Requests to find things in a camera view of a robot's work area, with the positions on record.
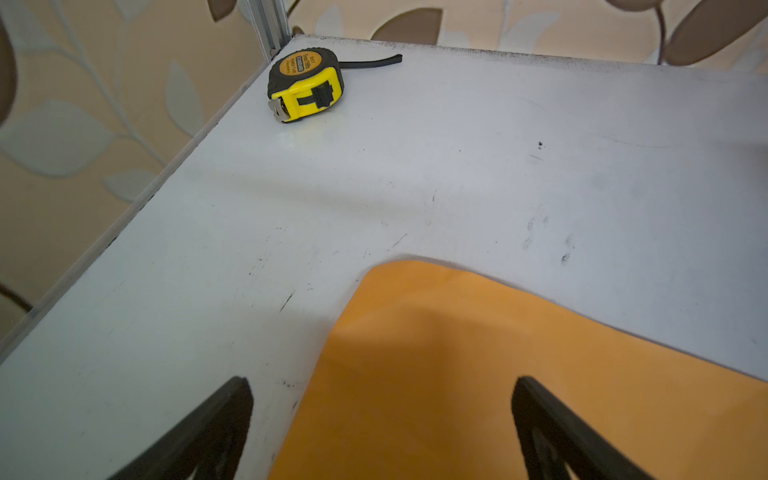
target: yellow tape measure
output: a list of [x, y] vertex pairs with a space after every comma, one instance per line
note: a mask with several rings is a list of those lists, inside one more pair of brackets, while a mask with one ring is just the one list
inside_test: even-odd
[[308, 48], [281, 58], [270, 70], [266, 96], [282, 122], [299, 120], [335, 104], [344, 92], [341, 70], [374, 68], [402, 61], [402, 55], [375, 61], [339, 61], [328, 48]]

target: brown leaf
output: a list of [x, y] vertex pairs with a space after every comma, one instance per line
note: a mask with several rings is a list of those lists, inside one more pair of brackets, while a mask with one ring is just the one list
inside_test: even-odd
[[661, 5], [664, 0], [605, 0], [625, 12], [643, 12]]
[[437, 45], [441, 21], [440, 8], [415, 8], [389, 19], [371, 40]]
[[236, 4], [237, 0], [208, 0], [210, 16], [214, 17], [214, 22], [218, 22], [232, 13]]
[[8, 32], [0, 21], [0, 125], [11, 113], [17, 84], [16, 58]]
[[670, 65], [691, 65], [717, 53], [768, 16], [766, 0], [702, 0], [664, 46]]

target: wallpaper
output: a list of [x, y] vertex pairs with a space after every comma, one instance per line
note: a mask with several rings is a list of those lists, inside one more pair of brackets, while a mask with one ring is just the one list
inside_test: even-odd
[[0, 336], [263, 64], [237, 7], [0, 0]]
[[291, 28], [307, 34], [768, 72], [765, 0], [286, 0], [285, 5]]

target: orange surface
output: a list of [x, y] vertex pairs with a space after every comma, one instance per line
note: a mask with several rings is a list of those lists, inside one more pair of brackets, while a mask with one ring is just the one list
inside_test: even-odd
[[768, 478], [768, 384], [417, 261], [361, 282], [270, 478], [527, 478], [521, 375], [656, 478]]

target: leaf pattern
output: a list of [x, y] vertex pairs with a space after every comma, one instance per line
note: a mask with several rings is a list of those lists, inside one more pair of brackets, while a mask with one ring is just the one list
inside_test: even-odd
[[237, 0], [208, 0], [208, 9], [214, 22], [218, 22], [235, 9]]
[[441, 8], [416, 8], [389, 19], [371, 40], [437, 45], [441, 23]]
[[165, 107], [176, 125], [190, 137], [205, 126], [197, 89], [187, 71], [175, 60], [170, 63], [165, 80]]
[[246, 22], [251, 23], [250, 13], [248, 12], [248, 0], [237, 0], [237, 11], [245, 18]]
[[317, 19], [317, 22], [315, 22], [315, 35], [344, 37], [344, 20], [338, 5], [331, 5]]
[[644, 12], [661, 5], [663, 0], [605, 0], [625, 12]]
[[66, 101], [49, 100], [3, 125], [0, 149], [16, 164], [48, 177], [76, 174], [112, 143], [100, 121]]
[[768, 35], [768, 20], [763, 20], [763, 23], [758, 28], [754, 38], [752, 38], [750, 45], [733, 63], [731, 70], [755, 71], [761, 66], [766, 59], [766, 50], [762, 46], [763, 39], [766, 35]]
[[643, 60], [643, 63], [648, 65], [656, 65], [659, 60], [659, 48], [656, 47], [655, 50], [653, 50], [650, 55], [648, 55], [645, 60]]
[[123, 17], [123, 19], [126, 22], [130, 22], [137, 16], [139, 16], [140, 13], [144, 11], [144, 9], [152, 3], [152, 0], [112, 0], [114, 2], [114, 6], [118, 8], [118, 11], [120, 12], [120, 15]]
[[560, 20], [560, 14], [557, 12], [531, 13], [518, 20], [502, 35], [498, 50], [533, 53], [541, 34], [558, 20]]
[[16, 57], [8, 32], [0, 20], [0, 125], [11, 113], [17, 82]]
[[717, 53], [768, 16], [765, 0], [701, 0], [664, 46], [670, 65], [692, 65]]
[[443, 47], [469, 48], [469, 37], [460, 30], [441, 30], [437, 45]]
[[149, 187], [156, 176], [146, 170], [134, 168], [104, 177], [104, 185], [117, 198], [127, 202], [134, 202], [139, 198], [141, 192]]
[[298, 2], [299, 0], [283, 0], [283, 7], [286, 9], [286, 12], [291, 12], [293, 6]]
[[58, 48], [35, 14], [21, 0], [1, 0], [0, 17], [16, 50], [48, 51]]

